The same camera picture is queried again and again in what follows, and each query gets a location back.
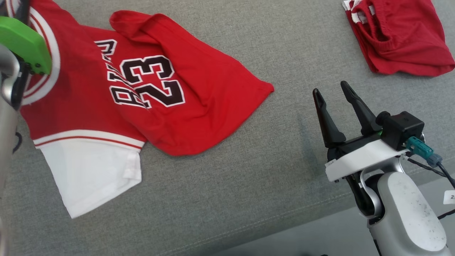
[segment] clothing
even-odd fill
[[[11,15],[17,6],[8,0]],[[114,19],[140,28],[137,18],[146,16]],[[30,78],[20,112],[72,218],[140,183],[147,140],[169,154],[197,154],[234,132],[273,91],[164,15],[149,19],[164,25],[144,20],[157,37],[148,44],[81,26],[51,0],[32,0],[30,20],[53,66]]]
[[[343,7],[372,72],[435,77],[455,68],[430,0],[346,0]]]

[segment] white t-shirt sleeve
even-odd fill
[[[140,149],[96,140],[65,139],[39,147],[71,218],[141,182]]]

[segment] white robotic arm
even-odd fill
[[[315,89],[313,97],[328,150],[326,175],[345,179],[381,256],[452,256],[438,217],[403,171],[400,159],[409,154],[403,145],[411,136],[423,139],[423,122],[407,112],[397,115],[398,129],[376,117],[346,82],[341,87],[362,125],[362,136],[345,141]]]

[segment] folded red shorts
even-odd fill
[[[436,77],[455,68],[430,0],[347,0],[343,6],[372,72]]]

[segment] green plastic part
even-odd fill
[[[50,74],[52,59],[44,38],[17,19],[0,16],[0,44],[20,56],[36,74]]]

